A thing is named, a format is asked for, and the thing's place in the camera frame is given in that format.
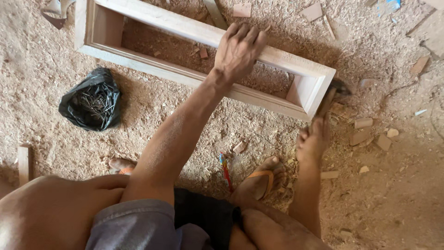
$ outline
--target gray shorts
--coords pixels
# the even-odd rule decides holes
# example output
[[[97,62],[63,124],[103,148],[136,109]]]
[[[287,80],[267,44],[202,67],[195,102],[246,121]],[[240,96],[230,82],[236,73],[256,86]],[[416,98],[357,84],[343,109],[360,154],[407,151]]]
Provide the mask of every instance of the gray shorts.
[[[167,202],[143,199],[107,207],[94,217],[86,250],[211,250],[200,227],[174,229],[174,208]]]

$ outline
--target rectangular wooden frame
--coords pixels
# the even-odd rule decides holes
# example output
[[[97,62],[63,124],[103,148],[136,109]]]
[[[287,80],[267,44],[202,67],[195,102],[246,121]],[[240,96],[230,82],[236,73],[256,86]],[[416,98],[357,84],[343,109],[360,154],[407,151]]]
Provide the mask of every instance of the rectangular wooden frame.
[[[140,0],[77,0],[75,49],[188,86],[200,85],[204,73],[122,48],[124,16],[213,47],[219,45],[225,32]],[[239,84],[234,84],[226,96],[303,121],[312,120],[336,70],[270,46],[258,61],[301,76],[294,86],[297,104]]]

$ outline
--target sandal strap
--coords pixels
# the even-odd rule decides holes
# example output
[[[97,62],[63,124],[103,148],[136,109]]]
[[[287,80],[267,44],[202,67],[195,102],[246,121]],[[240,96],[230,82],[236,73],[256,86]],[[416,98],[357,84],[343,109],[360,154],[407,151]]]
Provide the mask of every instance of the sandal strap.
[[[273,179],[274,179],[273,171],[271,171],[271,170],[257,171],[257,172],[253,172],[251,175],[249,175],[247,177],[247,179],[248,179],[248,178],[253,178],[253,177],[257,177],[257,176],[264,176],[264,175],[268,175],[268,184],[267,184],[267,189],[265,190],[265,193],[261,199],[263,199],[265,196],[267,196],[270,193],[271,188],[273,187]]]
[[[134,168],[124,168],[119,171],[119,174],[127,174],[133,172]]]

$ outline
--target hammer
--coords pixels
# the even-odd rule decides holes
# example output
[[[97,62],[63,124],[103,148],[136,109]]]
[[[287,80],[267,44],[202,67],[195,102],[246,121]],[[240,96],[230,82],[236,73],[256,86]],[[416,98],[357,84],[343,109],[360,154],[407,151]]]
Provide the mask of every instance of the hammer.
[[[339,93],[342,96],[351,95],[351,91],[345,86],[344,82],[334,78],[327,89],[327,95],[322,99],[319,108],[317,109],[315,117],[324,117],[327,111],[330,109],[333,101],[334,94]]]

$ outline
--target hammer head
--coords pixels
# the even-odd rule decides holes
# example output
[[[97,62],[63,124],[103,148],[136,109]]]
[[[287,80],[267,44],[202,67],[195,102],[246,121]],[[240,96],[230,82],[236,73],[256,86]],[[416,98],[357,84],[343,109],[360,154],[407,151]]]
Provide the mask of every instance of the hammer head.
[[[330,83],[330,86],[329,86],[327,92],[331,88],[335,88],[336,89],[336,93],[339,93],[340,95],[343,95],[343,96],[349,96],[349,95],[352,94],[352,92],[345,86],[344,82],[339,80],[339,79],[337,79],[337,78],[333,78],[333,80]]]

